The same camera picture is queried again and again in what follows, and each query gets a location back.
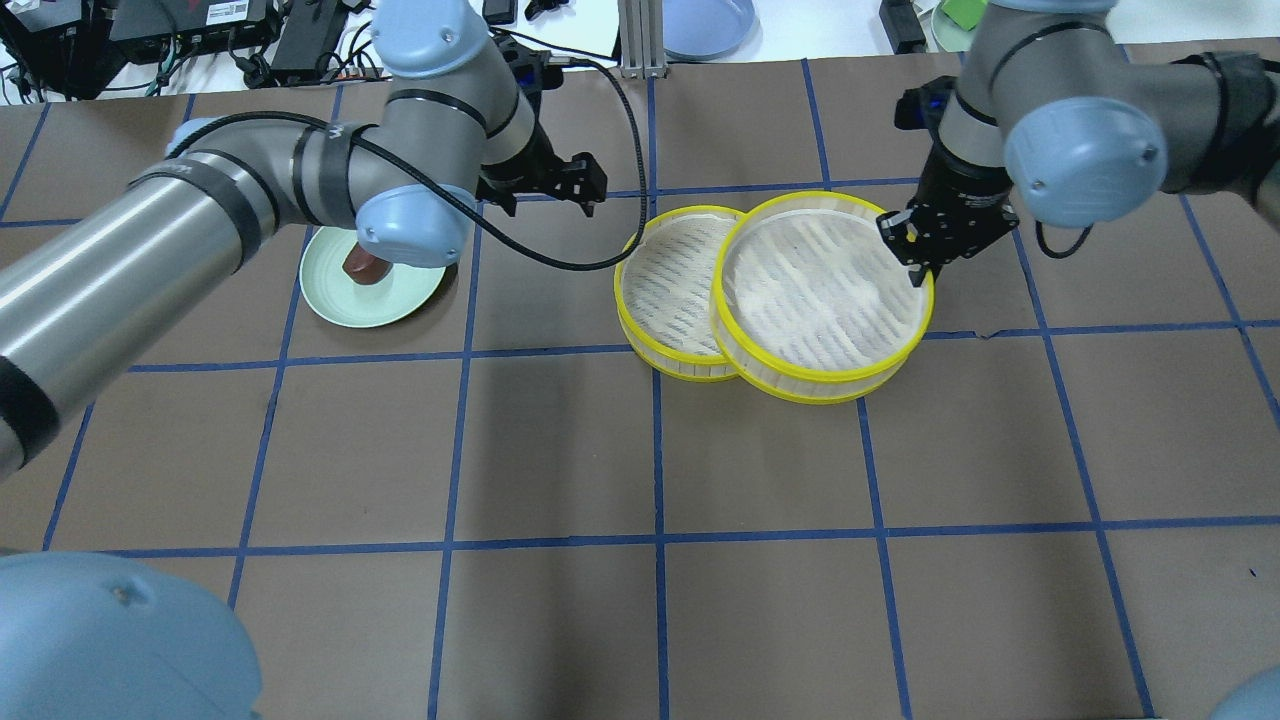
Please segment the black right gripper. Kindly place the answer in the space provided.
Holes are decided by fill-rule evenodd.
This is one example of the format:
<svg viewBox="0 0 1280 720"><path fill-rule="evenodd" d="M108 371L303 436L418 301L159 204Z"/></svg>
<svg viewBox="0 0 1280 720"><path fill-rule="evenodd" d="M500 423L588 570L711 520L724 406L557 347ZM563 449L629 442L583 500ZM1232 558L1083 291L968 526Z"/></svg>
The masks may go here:
<svg viewBox="0 0 1280 720"><path fill-rule="evenodd" d="M998 159L997 127L957 96L952 79L932 79L902 94L897 129L924 131L929 152L906 206L883 211L876 228L908 268L914 288L950 263L974 258L1018 225L1012 181Z"/></svg>

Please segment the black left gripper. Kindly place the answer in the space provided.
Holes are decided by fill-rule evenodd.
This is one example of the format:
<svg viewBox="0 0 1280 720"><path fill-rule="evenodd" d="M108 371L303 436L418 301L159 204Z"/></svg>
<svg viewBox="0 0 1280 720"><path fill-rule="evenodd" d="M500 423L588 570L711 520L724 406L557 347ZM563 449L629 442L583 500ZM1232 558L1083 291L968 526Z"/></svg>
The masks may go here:
<svg viewBox="0 0 1280 720"><path fill-rule="evenodd" d="M488 133L477 197L516 217L517 195L541 193L573 202L594 218L595 206L607 200L607 173L590 152L561 158L540 120L543 96L563 86L568 59L508 35L495 36L493 44L515 77L520 100Z"/></svg>

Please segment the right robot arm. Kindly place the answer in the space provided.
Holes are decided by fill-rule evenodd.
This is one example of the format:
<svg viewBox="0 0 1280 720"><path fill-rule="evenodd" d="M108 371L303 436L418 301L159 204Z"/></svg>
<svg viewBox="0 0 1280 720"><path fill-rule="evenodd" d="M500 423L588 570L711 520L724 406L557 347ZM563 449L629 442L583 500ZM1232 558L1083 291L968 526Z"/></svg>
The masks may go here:
<svg viewBox="0 0 1280 720"><path fill-rule="evenodd" d="M878 232L920 284L1036 220L1078 231L1153 193L1229 192L1277 224L1277 64L1203 53L1133 64L1110 1L992 1L965 65L904 92L900 129L931 151L916 192Z"/></svg>

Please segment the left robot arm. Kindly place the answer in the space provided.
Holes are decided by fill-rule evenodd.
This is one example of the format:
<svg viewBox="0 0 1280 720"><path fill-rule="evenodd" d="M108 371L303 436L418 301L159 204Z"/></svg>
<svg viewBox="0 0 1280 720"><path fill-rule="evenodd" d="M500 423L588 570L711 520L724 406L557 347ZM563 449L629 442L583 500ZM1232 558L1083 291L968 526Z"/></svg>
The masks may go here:
<svg viewBox="0 0 1280 720"><path fill-rule="evenodd" d="M283 225L353 231L374 258L454 263L486 200L603 202L595 159L556 155L466 1L381 1L376 124L287 111L186 126L116 200L3 270L3 474L37 459ZM244 626L187 579L93 552L3 557L5 719L252 719Z"/></svg>

